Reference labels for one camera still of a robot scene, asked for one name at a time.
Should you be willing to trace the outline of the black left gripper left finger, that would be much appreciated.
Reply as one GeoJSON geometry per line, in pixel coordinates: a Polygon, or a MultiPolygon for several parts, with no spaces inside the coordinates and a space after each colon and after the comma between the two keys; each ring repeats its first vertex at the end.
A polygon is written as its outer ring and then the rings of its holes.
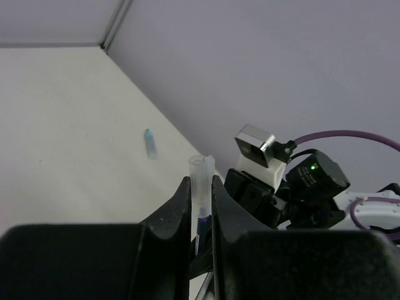
{"type": "Polygon", "coordinates": [[[2,299],[187,299],[191,182],[143,221],[24,224],[1,237],[2,299]]]}

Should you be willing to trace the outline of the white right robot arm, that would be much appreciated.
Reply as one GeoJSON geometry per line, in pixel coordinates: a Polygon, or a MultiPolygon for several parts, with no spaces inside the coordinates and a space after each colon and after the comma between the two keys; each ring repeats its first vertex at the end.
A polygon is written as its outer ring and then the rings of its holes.
{"type": "Polygon", "coordinates": [[[337,163],[321,151],[286,171],[276,158],[266,166],[240,156],[226,175],[228,194],[272,229],[374,230],[399,243],[399,186],[375,193],[349,191],[337,163]]]}

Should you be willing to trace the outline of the clear pen cap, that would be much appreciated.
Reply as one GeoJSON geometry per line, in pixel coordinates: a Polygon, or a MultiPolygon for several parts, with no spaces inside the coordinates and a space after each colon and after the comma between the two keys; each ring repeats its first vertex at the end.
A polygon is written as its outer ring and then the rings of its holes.
{"type": "Polygon", "coordinates": [[[197,219],[200,207],[211,208],[212,179],[215,172],[215,160],[212,156],[197,155],[189,159],[189,177],[191,180],[191,201],[194,208],[194,223],[197,228],[197,219]]]}

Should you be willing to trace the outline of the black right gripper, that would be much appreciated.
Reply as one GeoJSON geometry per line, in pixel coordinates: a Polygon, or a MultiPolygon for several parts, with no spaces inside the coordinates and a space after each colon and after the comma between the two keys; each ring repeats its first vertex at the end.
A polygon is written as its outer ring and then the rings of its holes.
{"type": "Polygon", "coordinates": [[[230,169],[224,187],[242,208],[264,225],[277,228],[284,222],[287,202],[264,182],[246,172],[230,169]]]}

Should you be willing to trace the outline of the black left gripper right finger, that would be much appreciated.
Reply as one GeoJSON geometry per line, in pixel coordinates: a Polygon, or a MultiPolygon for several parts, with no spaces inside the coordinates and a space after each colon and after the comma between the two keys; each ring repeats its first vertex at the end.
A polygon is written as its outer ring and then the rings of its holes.
{"type": "Polygon", "coordinates": [[[212,179],[216,299],[398,299],[399,249],[375,231],[273,230],[212,179]]]}

